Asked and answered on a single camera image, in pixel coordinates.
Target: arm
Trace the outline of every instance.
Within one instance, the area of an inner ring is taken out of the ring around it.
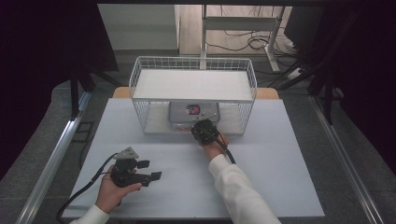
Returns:
[[[223,139],[225,139],[225,145],[228,145],[225,136]],[[235,224],[280,223],[242,170],[225,159],[222,148],[216,142],[203,148],[210,159],[209,171],[215,177],[215,187],[223,197]]]
[[[105,224],[110,218],[109,214],[111,211],[120,204],[124,196],[142,188],[141,183],[125,188],[117,187],[110,177],[112,169],[113,166],[108,169],[107,174],[102,178],[96,203],[91,206],[83,217],[72,221],[70,224]]]

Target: shirt cuff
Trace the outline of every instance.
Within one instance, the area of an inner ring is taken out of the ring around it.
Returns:
[[[83,224],[105,224],[110,215],[102,211],[95,204],[93,204],[88,212],[78,220],[78,223]]]
[[[218,176],[221,170],[229,166],[230,163],[227,161],[224,155],[220,154],[209,163],[209,172],[214,176]]]

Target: human hand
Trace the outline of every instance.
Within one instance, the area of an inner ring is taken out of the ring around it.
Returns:
[[[99,188],[98,198],[95,203],[98,208],[100,208],[102,211],[108,214],[110,214],[111,211],[113,211],[113,209],[120,204],[121,199],[124,196],[126,196],[130,192],[142,188],[141,183],[132,184],[125,188],[120,188],[117,185],[115,185],[110,177],[113,167],[114,165],[110,166],[110,168],[107,171],[107,174],[103,176]]]
[[[219,134],[218,139],[225,146],[228,146],[228,144],[230,143],[228,138],[223,133]],[[212,161],[220,154],[225,154],[224,149],[216,141],[213,141],[211,144],[205,146],[201,145],[201,147],[204,149],[205,154],[210,161]]]

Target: white wall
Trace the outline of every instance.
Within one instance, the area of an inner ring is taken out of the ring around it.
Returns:
[[[178,49],[178,6],[98,7],[113,49]]]

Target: white wire basket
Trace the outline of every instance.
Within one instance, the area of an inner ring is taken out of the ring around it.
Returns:
[[[242,135],[257,82],[249,59],[141,56],[134,64],[129,90],[144,133],[186,133],[196,121],[209,118],[221,132]],[[170,120],[172,103],[187,105],[182,109],[191,120]],[[211,108],[218,108],[218,114],[189,114],[188,108],[203,104],[215,104]]]

